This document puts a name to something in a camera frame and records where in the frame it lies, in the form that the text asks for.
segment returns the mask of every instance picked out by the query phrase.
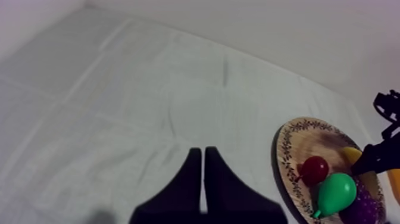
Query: red apple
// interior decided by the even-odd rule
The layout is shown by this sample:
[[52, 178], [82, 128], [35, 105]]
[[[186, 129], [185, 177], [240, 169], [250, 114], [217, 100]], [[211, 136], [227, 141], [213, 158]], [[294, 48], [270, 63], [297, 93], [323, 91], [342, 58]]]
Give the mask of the red apple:
[[302, 179], [307, 186], [314, 186], [324, 181], [328, 172], [329, 166], [326, 160], [320, 156], [312, 156], [301, 166], [296, 181]]

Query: orange object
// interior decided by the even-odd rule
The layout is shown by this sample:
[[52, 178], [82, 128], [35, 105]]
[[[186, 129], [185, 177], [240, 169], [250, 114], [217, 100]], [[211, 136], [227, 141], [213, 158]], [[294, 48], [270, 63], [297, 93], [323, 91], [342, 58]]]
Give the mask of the orange object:
[[387, 175], [389, 176], [393, 194], [400, 205], [400, 169], [388, 170]]

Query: green pear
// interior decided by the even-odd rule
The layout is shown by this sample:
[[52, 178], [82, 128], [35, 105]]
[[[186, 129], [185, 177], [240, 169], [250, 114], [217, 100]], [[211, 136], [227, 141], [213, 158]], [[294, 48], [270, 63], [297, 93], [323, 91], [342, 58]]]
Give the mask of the green pear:
[[354, 180], [346, 173], [333, 173], [321, 184], [318, 193], [318, 210], [314, 218], [330, 216], [353, 203], [357, 194]]

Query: wooden plate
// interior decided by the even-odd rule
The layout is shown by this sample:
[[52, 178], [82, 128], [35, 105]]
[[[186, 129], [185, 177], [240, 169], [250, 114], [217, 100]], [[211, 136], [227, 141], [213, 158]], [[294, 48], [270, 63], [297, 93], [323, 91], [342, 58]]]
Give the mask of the wooden plate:
[[[310, 189], [302, 181], [295, 182], [298, 166], [308, 157], [319, 155], [328, 162], [329, 173], [344, 172], [350, 175], [350, 167], [340, 152], [343, 147], [360, 149], [338, 128], [312, 117], [293, 119], [279, 130], [276, 139], [276, 164], [279, 174], [291, 201], [307, 223], [342, 223], [342, 221], [338, 214], [322, 219], [311, 217], [317, 199], [316, 189]], [[378, 191], [371, 192], [371, 196], [378, 202], [379, 223], [384, 223], [385, 202], [377, 178], [376, 185]]]

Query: white tablecloth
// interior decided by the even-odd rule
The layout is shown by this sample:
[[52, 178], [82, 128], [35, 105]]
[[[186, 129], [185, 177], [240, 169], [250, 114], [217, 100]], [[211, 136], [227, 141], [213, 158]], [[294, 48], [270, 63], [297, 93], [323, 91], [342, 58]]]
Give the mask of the white tablecloth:
[[[136, 205], [168, 184], [190, 147], [209, 145], [296, 223], [271, 168], [278, 128], [311, 116], [368, 143], [352, 103], [319, 84], [211, 41], [94, 9], [0, 64], [0, 105], [0, 223], [127, 223]], [[400, 222], [398, 206], [390, 207], [388, 216]]]

